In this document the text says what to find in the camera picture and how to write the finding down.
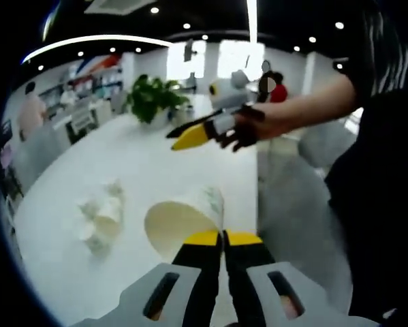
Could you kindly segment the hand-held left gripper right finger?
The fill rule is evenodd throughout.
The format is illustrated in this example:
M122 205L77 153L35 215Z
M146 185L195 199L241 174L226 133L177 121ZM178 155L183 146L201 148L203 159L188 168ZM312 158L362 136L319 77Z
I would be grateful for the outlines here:
M226 230L223 243L239 326L370 326L336 310L324 288L289 262L276 262L260 237Z

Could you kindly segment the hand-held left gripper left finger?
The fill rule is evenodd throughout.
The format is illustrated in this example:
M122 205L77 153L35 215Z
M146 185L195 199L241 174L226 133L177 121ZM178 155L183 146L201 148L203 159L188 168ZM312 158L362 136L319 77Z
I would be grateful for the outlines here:
M209 326L219 291L223 241L218 231L186 239L172 263L161 263L122 291L119 304L83 326Z

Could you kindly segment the person's right hand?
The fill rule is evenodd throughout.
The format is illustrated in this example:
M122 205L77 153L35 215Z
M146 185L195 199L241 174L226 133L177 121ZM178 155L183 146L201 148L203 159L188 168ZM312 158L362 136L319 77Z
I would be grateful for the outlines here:
M264 113L264 120L259 121L250 114L237 112L234 128L217 138L221 148L233 145L232 151L254 145L257 141L268 140L291 131L294 118L283 104L256 103L252 108Z

